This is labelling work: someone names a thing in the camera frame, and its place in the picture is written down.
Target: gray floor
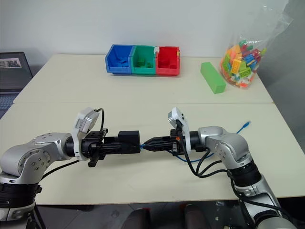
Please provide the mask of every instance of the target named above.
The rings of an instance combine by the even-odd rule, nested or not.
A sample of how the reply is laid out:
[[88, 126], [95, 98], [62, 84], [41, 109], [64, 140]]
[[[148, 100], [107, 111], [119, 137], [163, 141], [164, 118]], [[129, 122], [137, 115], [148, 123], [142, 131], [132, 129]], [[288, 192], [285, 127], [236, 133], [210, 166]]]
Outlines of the gray floor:
[[[239, 225], [246, 228], [236, 201], [193, 202], [206, 215], [213, 229], [224, 225]], [[49, 229], [119, 229], [127, 216], [135, 209], [149, 208], [152, 229], [182, 229], [182, 209], [186, 203], [146, 203], [96, 205], [91, 211], [62, 209], [39, 206], [39, 210]]]

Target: laptop keyboard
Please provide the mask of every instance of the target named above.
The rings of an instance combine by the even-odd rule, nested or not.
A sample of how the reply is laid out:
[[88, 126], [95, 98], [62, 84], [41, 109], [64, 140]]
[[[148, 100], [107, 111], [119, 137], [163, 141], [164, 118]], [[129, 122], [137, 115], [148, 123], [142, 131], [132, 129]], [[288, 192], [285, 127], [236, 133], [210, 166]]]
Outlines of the laptop keyboard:
[[0, 96], [0, 109], [9, 109], [17, 96]]

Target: laptop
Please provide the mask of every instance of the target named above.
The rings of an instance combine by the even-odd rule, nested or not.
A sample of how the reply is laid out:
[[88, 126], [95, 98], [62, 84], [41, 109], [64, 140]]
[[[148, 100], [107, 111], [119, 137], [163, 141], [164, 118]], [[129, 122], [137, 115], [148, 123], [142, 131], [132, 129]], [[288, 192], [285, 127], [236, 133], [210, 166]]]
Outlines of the laptop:
[[0, 118], [32, 78], [24, 52], [0, 52]]

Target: white table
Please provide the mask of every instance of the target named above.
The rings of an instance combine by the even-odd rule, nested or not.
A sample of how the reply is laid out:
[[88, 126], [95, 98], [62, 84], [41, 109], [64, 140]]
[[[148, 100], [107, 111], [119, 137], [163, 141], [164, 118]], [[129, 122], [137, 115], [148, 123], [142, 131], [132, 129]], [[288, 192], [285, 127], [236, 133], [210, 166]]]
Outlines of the white table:
[[271, 103], [259, 77], [246, 90], [227, 84], [213, 94], [201, 63], [217, 69], [220, 58], [181, 58], [179, 77], [117, 76], [106, 72], [104, 55], [54, 55], [15, 99], [29, 102], [106, 103]]
[[[91, 103], [19, 103], [0, 120], [0, 151], [23, 144], [48, 132], [69, 132], [77, 113], [87, 107], [103, 107], [108, 136], [119, 130], [140, 130], [141, 142], [169, 135], [167, 113], [177, 104], [120, 105]], [[179, 104], [191, 130], [219, 125], [241, 132], [260, 172], [277, 197], [305, 195], [305, 156], [274, 104]], [[100, 119], [95, 126], [99, 129]], [[192, 159], [202, 153], [192, 153]], [[216, 156], [208, 159], [205, 167]], [[55, 162], [50, 169], [67, 162]], [[223, 168], [218, 164], [215, 169]], [[188, 165], [167, 152], [142, 150], [138, 155], [106, 156], [95, 168], [79, 162], [41, 181], [38, 204], [77, 205], [190, 201], [235, 198], [225, 173], [195, 177]]]

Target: blue plastic bin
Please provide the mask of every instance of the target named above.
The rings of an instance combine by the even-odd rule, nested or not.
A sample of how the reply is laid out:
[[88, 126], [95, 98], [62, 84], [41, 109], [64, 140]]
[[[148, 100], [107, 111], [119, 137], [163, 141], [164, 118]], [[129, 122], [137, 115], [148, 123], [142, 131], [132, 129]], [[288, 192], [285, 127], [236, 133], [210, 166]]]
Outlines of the blue plastic bin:
[[105, 57], [107, 72], [131, 74], [133, 49], [134, 45], [113, 44]]

